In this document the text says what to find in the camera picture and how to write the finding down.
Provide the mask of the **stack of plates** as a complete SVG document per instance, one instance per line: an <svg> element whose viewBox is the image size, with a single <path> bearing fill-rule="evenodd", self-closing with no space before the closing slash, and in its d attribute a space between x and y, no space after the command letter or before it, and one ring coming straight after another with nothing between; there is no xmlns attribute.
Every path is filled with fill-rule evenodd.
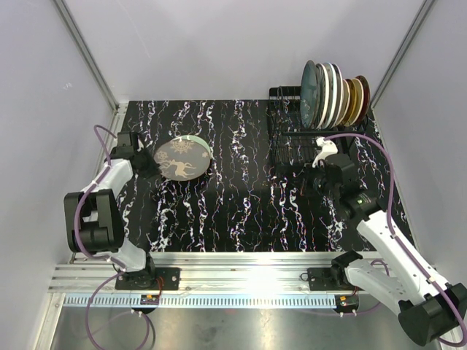
<svg viewBox="0 0 467 350"><path fill-rule="evenodd" d="M187 152L182 150L179 136L161 145L154 154L161 175L168 180L186 182L203 176L211 165L205 149L194 144Z"/></svg>

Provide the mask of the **amber patterned glass plate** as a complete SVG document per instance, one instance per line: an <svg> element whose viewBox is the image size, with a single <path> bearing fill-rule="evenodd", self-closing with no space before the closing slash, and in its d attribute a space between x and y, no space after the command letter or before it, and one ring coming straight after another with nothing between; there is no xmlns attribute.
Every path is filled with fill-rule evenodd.
<svg viewBox="0 0 467 350"><path fill-rule="evenodd" d="M345 126L353 125L353 120L354 120L355 115L356 115L357 94L356 94L355 85L354 85L352 79L350 80L351 81L351 86L350 86L351 87L351 96L352 96L351 112L350 112L350 117L347 120Z"/></svg>

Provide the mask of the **cream plate with black sprig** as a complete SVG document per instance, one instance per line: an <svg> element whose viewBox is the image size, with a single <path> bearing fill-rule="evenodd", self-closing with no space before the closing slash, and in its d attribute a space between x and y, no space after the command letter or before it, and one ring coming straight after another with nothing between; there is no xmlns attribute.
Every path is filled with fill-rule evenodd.
<svg viewBox="0 0 467 350"><path fill-rule="evenodd" d="M357 94L356 115L353 120L353 125L357 125L360 119L360 115L363 111L365 93L364 86L360 77L355 77L354 79L352 79L352 81L355 85L355 90Z"/></svg>

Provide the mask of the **blue glazed plate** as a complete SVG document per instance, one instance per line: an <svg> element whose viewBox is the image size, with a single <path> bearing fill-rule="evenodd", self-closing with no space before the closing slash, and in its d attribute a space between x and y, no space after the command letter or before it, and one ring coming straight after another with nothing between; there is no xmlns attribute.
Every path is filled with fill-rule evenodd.
<svg viewBox="0 0 467 350"><path fill-rule="evenodd" d="M319 73L314 61L308 60L303 70L300 92L301 123L306 129L314 126L319 100Z"/></svg>

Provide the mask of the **black white striped plate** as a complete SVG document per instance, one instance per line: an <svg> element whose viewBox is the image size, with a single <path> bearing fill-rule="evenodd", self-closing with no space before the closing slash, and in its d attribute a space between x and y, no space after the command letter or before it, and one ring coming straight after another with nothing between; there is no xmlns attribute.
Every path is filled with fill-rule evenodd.
<svg viewBox="0 0 467 350"><path fill-rule="evenodd" d="M328 124L331 108L331 68L328 62L319 63L317 65L320 73L321 96L320 96L320 109L318 113L318 128L324 129Z"/></svg>

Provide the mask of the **red floral plate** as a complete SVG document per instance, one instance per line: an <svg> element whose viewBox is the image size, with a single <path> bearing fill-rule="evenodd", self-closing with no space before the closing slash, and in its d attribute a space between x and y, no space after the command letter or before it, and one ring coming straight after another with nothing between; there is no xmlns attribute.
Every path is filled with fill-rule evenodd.
<svg viewBox="0 0 467 350"><path fill-rule="evenodd" d="M363 118L366 116L366 113L369 108L371 90L370 90L368 80L363 75L358 75L356 76L356 78L361 82L363 86L363 106L357 119L357 124L360 124L363 121Z"/></svg>

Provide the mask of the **dark green rimmed plate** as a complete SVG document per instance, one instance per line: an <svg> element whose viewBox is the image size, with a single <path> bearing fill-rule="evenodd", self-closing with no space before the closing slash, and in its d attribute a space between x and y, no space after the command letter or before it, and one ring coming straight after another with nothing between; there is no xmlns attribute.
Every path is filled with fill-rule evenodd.
<svg viewBox="0 0 467 350"><path fill-rule="evenodd" d="M341 114L341 106L343 101L343 82L340 68L333 63L332 67L336 73L336 110L333 119L333 126L337 126L339 115Z"/></svg>

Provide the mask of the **white watermelon pattern plate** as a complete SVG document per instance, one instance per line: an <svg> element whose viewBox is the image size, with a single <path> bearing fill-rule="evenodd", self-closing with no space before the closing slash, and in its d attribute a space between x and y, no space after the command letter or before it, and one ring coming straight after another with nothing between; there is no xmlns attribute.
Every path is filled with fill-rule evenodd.
<svg viewBox="0 0 467 350"><path fill-rule="evenodd" d="M338 114L338 102L339 102L339 84L338 76L332 63L325 63L326 70L329 76L330 82L330 106L329 106L329 118L327 128L332 128Z"/></svg>

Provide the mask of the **mint green flower plate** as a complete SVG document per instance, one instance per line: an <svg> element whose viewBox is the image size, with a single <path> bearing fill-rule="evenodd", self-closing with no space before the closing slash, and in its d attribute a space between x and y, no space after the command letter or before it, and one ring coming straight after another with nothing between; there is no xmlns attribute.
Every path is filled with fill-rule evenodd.
<svg viewBox="0 0 467 350"><path fill-rule="evenodd" d="M198 144L205 149L210 159L213 158L211 147L208 145L208 143L204 139L202 139L199 136L195 136L195 135L180 136L179 143L183 144L183 148L182 148L183 152L187 152L189 149L192 149L194 144Z"/></svg>

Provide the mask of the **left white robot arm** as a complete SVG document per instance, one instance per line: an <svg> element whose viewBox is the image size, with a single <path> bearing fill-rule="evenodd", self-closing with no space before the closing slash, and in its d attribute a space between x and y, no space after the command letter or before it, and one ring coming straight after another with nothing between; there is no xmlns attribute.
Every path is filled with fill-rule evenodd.
<svg viewBox="0 0 467 350"><path fill-rule="evenodd" d="M118 289L164 286L149 252L132 244L126 235L117 197L135 175L151 177L158 166L136 132L119 132L117 144L107 151L99 174L79 192L65 195L67 243L72 252L111 263Z"/></svg>

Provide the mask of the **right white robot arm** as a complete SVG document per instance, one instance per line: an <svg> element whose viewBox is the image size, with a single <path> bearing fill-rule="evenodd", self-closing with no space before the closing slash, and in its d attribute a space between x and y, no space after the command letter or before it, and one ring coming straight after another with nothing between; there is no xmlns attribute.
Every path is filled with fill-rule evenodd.
<svg viewBox="0 0 467 350"><path fill-rule="evenodd" d="M425 346L463 327L466 287L451 284L407 241L400 229L387 221L382 202L360 186L357 167L345 154L314 160L308 184L332 200L335 209L380 254L393 272L379 271L355 251L331 261L327 273L338 289L362 289L389 308L406 335Z"/></svg>

